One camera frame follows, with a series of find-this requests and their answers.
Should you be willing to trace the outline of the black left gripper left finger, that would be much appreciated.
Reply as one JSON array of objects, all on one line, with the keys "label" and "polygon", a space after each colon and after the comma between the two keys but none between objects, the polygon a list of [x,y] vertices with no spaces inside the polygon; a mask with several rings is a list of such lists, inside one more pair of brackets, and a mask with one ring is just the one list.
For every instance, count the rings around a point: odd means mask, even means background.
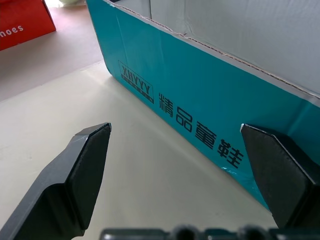
[{"label": "black left gripper left finger", "polygon": [[0,230],[2,240],[71,240],[88,229],[104,175],[112,127],[75,134],[38,175]]}]

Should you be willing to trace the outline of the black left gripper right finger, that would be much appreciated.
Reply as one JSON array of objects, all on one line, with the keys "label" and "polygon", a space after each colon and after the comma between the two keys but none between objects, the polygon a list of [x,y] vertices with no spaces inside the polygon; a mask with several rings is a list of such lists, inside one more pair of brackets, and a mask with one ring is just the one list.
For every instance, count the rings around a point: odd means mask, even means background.
[{"label": "black left gripper right finger", "polygon": [[243,124],[254,180],[279,228],[320,226],[320,167],[287,135]]}]

